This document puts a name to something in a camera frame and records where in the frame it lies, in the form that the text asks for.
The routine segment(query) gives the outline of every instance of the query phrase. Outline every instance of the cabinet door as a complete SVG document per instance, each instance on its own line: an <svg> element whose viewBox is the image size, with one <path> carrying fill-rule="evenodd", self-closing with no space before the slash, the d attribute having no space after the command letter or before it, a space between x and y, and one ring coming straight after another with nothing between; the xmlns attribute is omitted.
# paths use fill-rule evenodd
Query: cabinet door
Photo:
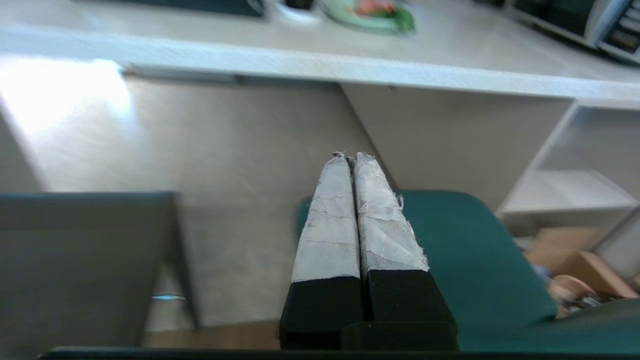
<svg viewBox="0 0 640 360"><path fill-rule="evenodd" d="M495 211L573 102L343 84L402 189L456 190Z"/></svg>

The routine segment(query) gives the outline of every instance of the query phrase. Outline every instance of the wall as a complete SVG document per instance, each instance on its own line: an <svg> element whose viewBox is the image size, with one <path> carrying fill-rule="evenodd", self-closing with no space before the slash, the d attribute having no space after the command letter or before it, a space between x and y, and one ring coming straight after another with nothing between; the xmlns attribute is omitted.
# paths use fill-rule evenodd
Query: wall
<svg viewBox="0 0 640 360"><path fill-rule="evenodd" d="M640 273L640 214L616 231L596 253L627 281Z"/></svg>

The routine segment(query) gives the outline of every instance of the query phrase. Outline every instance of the cardboard box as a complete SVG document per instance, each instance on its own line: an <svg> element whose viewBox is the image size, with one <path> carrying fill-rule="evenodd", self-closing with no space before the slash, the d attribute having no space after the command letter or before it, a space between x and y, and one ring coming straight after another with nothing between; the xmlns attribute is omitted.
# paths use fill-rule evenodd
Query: cardboard box
<svg viewBox="0 0 640 360"><path fill-rule="evenodd" d="M583 251L598 231L583 227L543 229L536 244L525 252L530 263L544 266L554 275L571 275L595 291L636 298L638 294L597 255Z"/></svg>

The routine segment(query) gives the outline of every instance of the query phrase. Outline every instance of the white countertop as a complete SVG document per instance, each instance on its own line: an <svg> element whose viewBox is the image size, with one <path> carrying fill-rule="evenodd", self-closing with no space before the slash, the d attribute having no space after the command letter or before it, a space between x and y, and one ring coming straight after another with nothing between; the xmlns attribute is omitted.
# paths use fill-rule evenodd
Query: white countertop
<svg viewBox="0 0 640 360"><path fill-rule="evenodd" d="M0 51L285 78L640 102L640 67L470 0L409 0L410 36L93 0L0 0Z"/></svg>

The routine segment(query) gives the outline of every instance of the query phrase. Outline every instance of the shelf unit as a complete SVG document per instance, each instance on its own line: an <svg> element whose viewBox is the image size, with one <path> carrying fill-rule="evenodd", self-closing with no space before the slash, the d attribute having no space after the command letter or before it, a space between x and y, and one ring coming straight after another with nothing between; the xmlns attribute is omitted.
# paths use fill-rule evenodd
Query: shelf unit
<svg viewBox="0 0 640 360"><path fill-rule="evenodd" d="M640 202L637 112L581 107L550 137L497 211L514 236L586 226L603 240Z"/></svg>
<svg viewBox="0 0 640 360"><path fill-rule="evenodd" d="M633 196L595 170L539 170L507 200L503 212L631 209L637 205Z"/></svg>

